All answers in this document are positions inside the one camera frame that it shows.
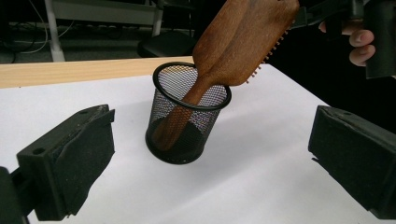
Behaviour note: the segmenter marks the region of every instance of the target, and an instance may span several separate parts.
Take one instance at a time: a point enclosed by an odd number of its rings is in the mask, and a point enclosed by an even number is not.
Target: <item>finger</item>
[[[355,48],[369,45],[374,40],[373,32],[369,30],[358,30],[352,33],[349,38],[349,43]]]
[[[343,35],[352,35],[354,32],[363,29],[362,20],[344,21]]]
[[[366,45],[352,50],[349,54],[349,60],[357,66],[365,66],[366,61],[373,57],[375,47],[373,45]]]
[[[363,22],[362,20],[344,21],[342,26],[342,34],[351,35],[353,32],[363,29]],[[318,28],[321,32],[326,33],[326,22],[321,22]]]

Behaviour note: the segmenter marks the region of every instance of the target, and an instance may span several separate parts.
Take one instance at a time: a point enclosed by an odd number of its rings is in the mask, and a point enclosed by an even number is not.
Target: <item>wooden hairbrush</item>
[[[298,0],[227,0],[194,47],[198,78],[182,101],[198,105],[214,85],[247,82],[283,38],[298,10]],[[176,106],[161,122],[153,135],[159,150],[173,146],[190,115],[189,109]]]

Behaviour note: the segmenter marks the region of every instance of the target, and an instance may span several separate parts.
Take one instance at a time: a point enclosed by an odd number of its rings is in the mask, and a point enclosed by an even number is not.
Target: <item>pen holder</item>
[[[162,161],[185,164],[197,160],[204,151],[220,110],[231,101],[229,87],[213,86],[198,105],[184,103],[182,99],[196,78],[197,70],[192,63],[165,63],[154,71],[156,90],[146,131],[146,144],[151,153]],[[167,120],[170,116],[177,119]],[[156,133],[163,126],[180,130]],[[164,147],[163,140],[175,137],[172,131],[176,131],[177,140],[170,147]]]

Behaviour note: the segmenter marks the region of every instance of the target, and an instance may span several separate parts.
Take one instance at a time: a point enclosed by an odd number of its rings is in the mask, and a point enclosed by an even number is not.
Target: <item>mesh cup rim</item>
[[[170,100],[172,103],[176,105],[181,105],[183,107],[186,107],[188,109],[194,110],[194,111],[216,111],[216,110],[221,110],[225,106],[227,106],[231,102],[231,89],[228,86],[222,86],[224,87],[226,91],[226,98],[218,105],[211,105],[211,106],[205,106],[205,105],[191,105],[187,104],[179,99],[177,99],[174,95],[170,94],[167,92],[163,86],[160,84],[160,81],[158,80],[158,75],[160,72],[170,66],[176,66],[176,65],[182,65],[182,66],[188,66],[188,67],[193,67],[195,68],[195,64],[193,63],[183,63],[183,62],[172,62],[172,63],[164,63],[158,66],[153,73],[152,79],[154,82],[154,86],[159,91],[166,99]]]

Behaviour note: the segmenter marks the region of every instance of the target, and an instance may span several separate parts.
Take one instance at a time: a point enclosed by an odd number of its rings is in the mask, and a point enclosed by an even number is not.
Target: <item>white table surface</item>
[[[317,163],[307,145],[316,96],[265,65],[233,99],[193,163],[147,149],[151,76],[0,90],[0,165],[81,109],[108,104],[115,150],[78,214],[62,222],[106,224],[376,224]],[[38,223],[33,212],[29,219]]]

